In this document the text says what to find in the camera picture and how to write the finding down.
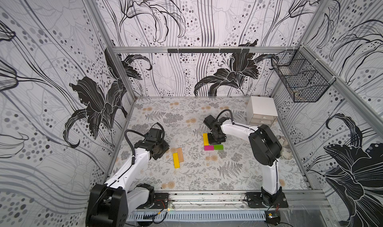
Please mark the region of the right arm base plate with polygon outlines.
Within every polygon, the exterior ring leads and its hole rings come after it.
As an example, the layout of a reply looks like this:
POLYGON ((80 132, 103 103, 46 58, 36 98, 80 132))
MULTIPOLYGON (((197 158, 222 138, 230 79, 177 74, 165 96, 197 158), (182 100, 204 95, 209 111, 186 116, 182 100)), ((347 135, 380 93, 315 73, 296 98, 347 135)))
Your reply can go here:
POLYGON ((247 192, 243 199, 249 208, 288 208, 287 199, 282 191, 274 195, 269 195, 267 192, 247 192))

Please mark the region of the yellow block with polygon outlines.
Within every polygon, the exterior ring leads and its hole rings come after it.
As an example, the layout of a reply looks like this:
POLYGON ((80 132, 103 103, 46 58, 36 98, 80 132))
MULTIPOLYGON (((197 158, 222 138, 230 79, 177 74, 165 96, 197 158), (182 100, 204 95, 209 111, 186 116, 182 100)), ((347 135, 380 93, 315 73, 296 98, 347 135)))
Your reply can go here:
POLYGON ((173 153, 173 162, 174 162, 174 168, 175 169, 180 168, 180 161, 179 161, 178 153, 173 153))
POLYGON ((208 134, 207 134, 207 133, 204 133, 204 134, 202 135, 202 137, 203 137, 203 145, 204 145, 204 146, 209 146, 208 134))

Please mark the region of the green block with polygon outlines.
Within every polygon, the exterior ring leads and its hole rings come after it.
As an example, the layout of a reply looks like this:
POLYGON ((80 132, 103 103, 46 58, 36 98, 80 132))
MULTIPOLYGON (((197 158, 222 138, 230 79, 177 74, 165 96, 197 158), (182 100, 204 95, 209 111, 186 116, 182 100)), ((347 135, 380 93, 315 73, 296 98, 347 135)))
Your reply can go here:
POLYGON ((223 150, 223 149, 224 149, 224 147, 223 147, 222 144, 220 144, 220 145, 214 145, 214 150, 223 150))

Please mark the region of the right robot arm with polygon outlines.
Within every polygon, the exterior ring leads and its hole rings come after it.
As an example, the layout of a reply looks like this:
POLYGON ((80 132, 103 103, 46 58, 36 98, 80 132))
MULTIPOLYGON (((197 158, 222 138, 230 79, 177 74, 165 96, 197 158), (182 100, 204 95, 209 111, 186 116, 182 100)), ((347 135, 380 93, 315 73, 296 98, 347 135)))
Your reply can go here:
POLYGON ((223 110, 217 117, 207 116, 203 123, 210 130, 207 134, 209 144, 221 144, 231 135, 248 141, 258 163, 262 165, 262 187, 259 196, 246 201, 254 207, 260 201, 266 207, 282 206, 283 191, 279 182, 278 164, 282 146, 269 126, 249 126, 235 123, 231 110, 223 110))

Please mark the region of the magenta block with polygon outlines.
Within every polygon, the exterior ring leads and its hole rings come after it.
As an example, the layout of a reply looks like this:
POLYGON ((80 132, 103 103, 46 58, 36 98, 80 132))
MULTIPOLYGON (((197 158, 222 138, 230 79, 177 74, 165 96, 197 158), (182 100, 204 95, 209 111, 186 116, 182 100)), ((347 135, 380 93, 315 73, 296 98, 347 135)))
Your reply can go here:
POLYGON ((213 151, 214 150, 214 146, 213 145, 205 145, 204 146, 204 151, 213 151))

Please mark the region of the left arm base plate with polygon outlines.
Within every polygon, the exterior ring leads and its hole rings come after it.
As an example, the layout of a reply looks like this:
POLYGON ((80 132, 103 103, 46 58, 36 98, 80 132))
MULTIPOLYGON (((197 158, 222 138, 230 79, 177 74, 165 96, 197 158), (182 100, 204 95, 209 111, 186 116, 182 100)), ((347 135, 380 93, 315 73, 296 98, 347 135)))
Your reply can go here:
POLYGON ((165 192, 154 193, 150 195, 149 203, 145 203, 139 206, 137 209, 167 209, 170 201, 170 194, 165 192))

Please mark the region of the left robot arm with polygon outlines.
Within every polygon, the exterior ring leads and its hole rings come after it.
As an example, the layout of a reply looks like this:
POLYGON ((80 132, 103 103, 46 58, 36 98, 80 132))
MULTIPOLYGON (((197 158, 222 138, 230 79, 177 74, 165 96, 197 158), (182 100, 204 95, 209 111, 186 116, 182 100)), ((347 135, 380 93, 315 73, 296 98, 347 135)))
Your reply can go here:
POLYGON ((90 191, 85 225, 87 227, 123 227, 128 215, 138 207, 154 204, 154 187, 138 184, 132 191, 130 187, 139 172, 151 159, 160 159, 169 149, 165 141, 165 130, 160 123, 152 126, 136 144, 129 140, 128 133, 137 131, 127 129, 124 137, 129 144, 132 156, 104 184, 96 184, 90 191))

